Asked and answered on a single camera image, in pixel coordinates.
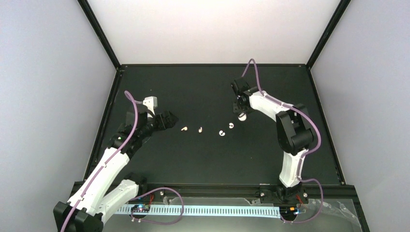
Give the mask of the oval white charging case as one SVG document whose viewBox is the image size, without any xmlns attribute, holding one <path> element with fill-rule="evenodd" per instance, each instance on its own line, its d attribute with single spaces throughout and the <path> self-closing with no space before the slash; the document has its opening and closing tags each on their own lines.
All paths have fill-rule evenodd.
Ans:
<svg viewBox="0 0 410 232">
<path fill-rule="evenodd" d="M 238 120 L 239 121 L 245 121 L 247 120 L 247 114 L 245 112 L 242 112 L 238 115 Z"/>
</svg>

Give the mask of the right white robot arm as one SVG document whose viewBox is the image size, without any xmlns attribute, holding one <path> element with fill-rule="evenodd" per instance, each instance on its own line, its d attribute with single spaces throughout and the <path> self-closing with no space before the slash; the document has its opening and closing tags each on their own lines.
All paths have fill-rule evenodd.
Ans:
<svg viewBox="0 0 410 232">
<path fill-rule="evenodd" d="M 279 174 L 280 183 L 275 194 L 280 202 L 289 202 L 301 188 L 304 155 L 310 151 L 317 138 L 312 124 L 308 121 L 306 107 L 275 100 L 266 91 L 250 87 L 243 77 L 233 80 L 231 87 L 236 95 L 233 112 L 240 121 L 245 121 L 248 114 L 259 111 L 275 122 L 278 143 L 284 154 Z"/>
</svg>

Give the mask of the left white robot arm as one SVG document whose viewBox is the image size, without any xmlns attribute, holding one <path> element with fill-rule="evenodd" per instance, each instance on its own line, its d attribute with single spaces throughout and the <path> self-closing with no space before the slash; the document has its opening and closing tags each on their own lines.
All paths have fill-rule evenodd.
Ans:
<svg viewBox="0 0 410 232">
<path fill-rule="evenodd" d="M 126 202 L 146 193 L 146 178 L 134 173 L 126 175 L 109 190 L 119 172 L 154 132 L 172 128 L 178 117 L 170 111 L 153 114 L 128 111 L 125 123 L 110 139 L 99 163 L 83 185 L 67 202 L 58 202 L 53 209 L 59 232 L 101 232 L 106 222 Z"/>
</svg>

